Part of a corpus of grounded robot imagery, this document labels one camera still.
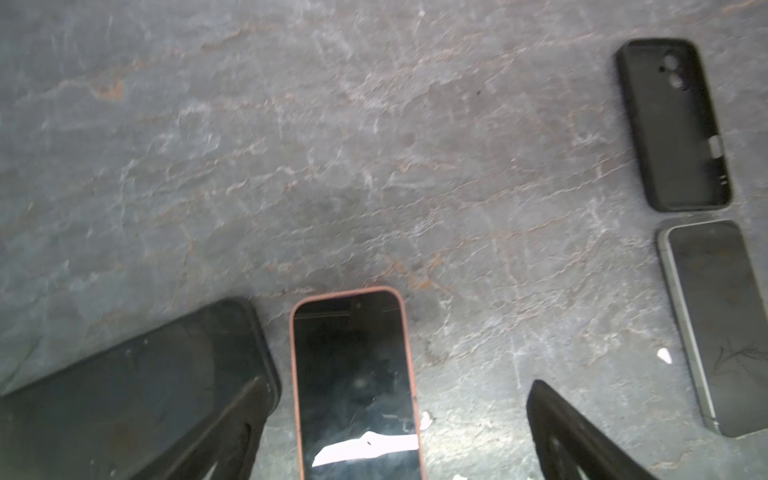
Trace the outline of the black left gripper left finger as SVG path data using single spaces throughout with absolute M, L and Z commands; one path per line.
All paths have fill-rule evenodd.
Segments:
M 263 377 L 248 382 L 222 410 L 194 427 L 135 479 L 248 479 L 269 415 Z

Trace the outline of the phone with pink case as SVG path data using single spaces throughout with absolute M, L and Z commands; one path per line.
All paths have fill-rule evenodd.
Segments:
M 425 478 L 402 296 L 371 287 L 308 297 L 290 338 L 300 477 Z

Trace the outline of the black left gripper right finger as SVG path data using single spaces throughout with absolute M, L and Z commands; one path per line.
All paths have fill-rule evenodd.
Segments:
M 653 477 L 545 381 L 532 383 L 526 411 L 546 480 Z

